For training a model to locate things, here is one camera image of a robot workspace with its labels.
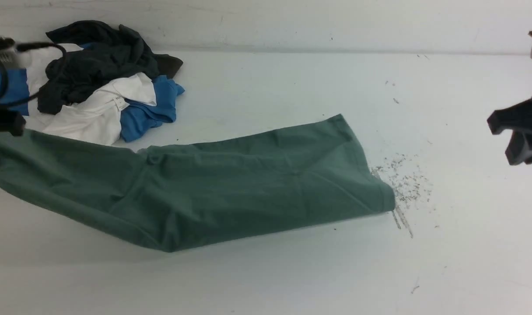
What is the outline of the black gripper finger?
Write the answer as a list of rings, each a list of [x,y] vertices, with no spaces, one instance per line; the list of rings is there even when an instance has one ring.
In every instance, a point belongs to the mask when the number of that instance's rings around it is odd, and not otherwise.
[[[532,164],[532,134],[512,132],[505,155],[510,165]]]
[[[492,134],[512,130],[532,135],[532,97],[509,108],[495,110],[487,123]]]

